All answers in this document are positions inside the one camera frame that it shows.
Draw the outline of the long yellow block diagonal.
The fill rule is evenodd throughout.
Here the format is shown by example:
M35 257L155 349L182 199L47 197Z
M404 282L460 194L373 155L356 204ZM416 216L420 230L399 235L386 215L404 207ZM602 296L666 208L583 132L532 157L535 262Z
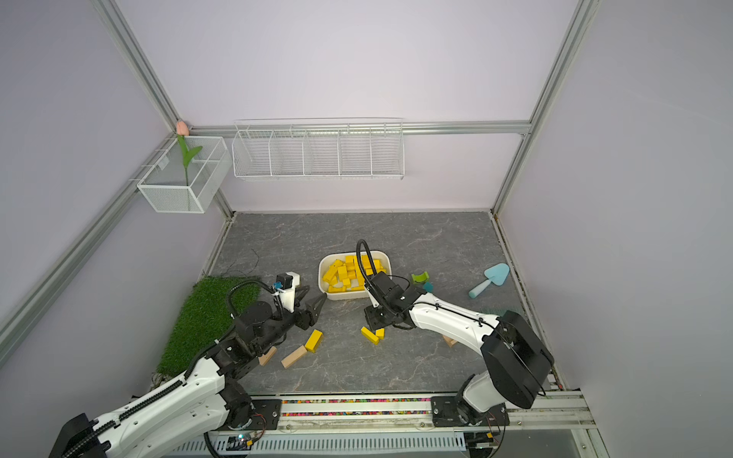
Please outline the long yellow block diagonal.
M342 281L340 269L345 266L345 263L341 260L335 260L324 272L322 280L329 284L338 284Z

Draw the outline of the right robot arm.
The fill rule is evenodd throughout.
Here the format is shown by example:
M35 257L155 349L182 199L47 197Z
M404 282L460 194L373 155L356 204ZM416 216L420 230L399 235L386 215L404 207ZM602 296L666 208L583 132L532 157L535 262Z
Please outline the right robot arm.
M536 398L546 395L544 383L555 358L521 315L471 311L420 286L402 288L385 273L368 277L366 288L371 331L389 326L432 331L483 359L485 369L467 379L456 395L431 398L435 427L507 426L506 406L529 410Z

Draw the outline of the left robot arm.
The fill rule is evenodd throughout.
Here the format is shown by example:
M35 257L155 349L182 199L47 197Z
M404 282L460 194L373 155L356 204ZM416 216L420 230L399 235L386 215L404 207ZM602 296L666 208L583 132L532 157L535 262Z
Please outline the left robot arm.
M240 380L291 328L315 326L328 297L308 292L306 286L293 286L276 292L273 305L246 307L183 373L95 419L79 414L69 420L51 456L160 457L220 427L255 429L255 437L262 438L268 417Z

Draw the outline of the green arch block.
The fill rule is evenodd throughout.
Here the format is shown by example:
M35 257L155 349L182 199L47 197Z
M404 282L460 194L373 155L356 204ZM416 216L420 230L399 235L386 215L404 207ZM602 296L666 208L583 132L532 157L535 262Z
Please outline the green arch block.
M429 279L431 276L427 271L424 271L421 274L412 274L412 281L416 284L425 284L426 282L429 282Z

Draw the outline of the white plastic bin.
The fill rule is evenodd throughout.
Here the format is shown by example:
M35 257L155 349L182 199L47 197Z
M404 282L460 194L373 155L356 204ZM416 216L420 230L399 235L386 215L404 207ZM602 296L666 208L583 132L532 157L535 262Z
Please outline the white plastic bin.
M361 259L363 261L364 268L366 269L366 273L368 274L374 274L374 273L386 273L391 274L391 260L389 259L389 256L382 251L372 251L372 257L374 264L376 266L376 269L372 269L370 267L370 264L368 263L368 258L366 254L361 255ZM345 266L340 269L340 274L342 276L342 281L338 282L338 284L329 284L328 282L324 282L322 280L322 276L324 275L324 272L328 267L335 261L335 260L341 260L345 263ZM322 261L319 263L318 268L318 286L320 290L326 294L328 294L328 299L331 299L332 301L347 301L347 300L355 300L355 299L364 299L368 297L368 291L366 291L366 280L362 273L359 271L357 266L357 257L355 252L347 252L347 253L339 253L339 254L331 254L327 255L326 257L322 258ZM328 288L330 286L357 286L357 284L362 284L365 287L364 291L357 291L357 292L347 292L342 294L331 294L328 293Z

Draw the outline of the yellow rectangular block left pile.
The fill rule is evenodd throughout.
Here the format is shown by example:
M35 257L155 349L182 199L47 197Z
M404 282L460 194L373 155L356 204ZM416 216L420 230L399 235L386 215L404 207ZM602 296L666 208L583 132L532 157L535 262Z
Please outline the yellow rectangular block left pile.
M324 334L322 331L315 329L305 343L305 349L307 352L315 353L323 339L323 336Z

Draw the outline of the natural wood long block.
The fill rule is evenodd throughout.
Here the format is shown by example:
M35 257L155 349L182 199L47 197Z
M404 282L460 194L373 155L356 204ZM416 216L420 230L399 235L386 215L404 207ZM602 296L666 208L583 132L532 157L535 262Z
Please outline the natural wood long block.
M304 345L301 345L300 347L296 348L293 352L288 354L284 359L282 359L282 366L285 369L291 368L294 364L296 364L301 358L304 358L307 356L308 350Z

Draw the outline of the natural wood block lower left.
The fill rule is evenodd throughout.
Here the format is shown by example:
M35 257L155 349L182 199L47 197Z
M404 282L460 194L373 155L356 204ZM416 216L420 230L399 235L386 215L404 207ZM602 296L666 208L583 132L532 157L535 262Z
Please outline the natural wood block lower left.
M277 347L271 347L267 352L263 353L263 355L259 358L260 366L266 366L277 353L277 350Z

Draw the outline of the green artificial grass mat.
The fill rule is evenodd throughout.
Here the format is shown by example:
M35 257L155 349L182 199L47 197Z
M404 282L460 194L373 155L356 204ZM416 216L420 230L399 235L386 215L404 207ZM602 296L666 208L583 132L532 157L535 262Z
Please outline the green artificial grass mat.
M164 347L157 374L179 375L202 349L223 336L233 323L227 294L247 281L250 278L204 277L193 287Z

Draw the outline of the teal toy shovel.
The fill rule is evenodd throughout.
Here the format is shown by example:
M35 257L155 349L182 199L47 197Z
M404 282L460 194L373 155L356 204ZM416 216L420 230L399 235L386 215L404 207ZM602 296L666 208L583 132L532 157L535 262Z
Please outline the teal toy shovel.
M469 297L471 299L477 298L482 294L490 285L502 286L509 277L511 269L506 263L498 263L484 271L484 281L477 284L474 288L469 291Z

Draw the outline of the artificial pink tulip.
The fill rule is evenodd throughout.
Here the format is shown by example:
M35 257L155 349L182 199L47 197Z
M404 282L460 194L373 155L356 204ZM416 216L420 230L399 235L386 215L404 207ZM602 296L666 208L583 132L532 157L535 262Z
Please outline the artificial pink tulip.
M177 143L181 149L181 163L184 170L184 179L187 186L190 185L189 179L189 165L193 158L202 150L201 146L196 146L190 149L186 143L186 138L189 137L190 131L188 125L183 121L179 120L176 124Z

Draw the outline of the white mesh wall basket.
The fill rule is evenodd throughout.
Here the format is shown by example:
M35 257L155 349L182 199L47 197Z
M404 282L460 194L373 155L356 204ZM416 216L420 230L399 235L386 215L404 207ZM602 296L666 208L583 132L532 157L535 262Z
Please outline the white mesh wall basket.
M190 149L202 147L189 165L189 186L177 139L169 142L137 183L139 192L160 214L205 213L232 168L232 154L222 137L187 137L186 143Z

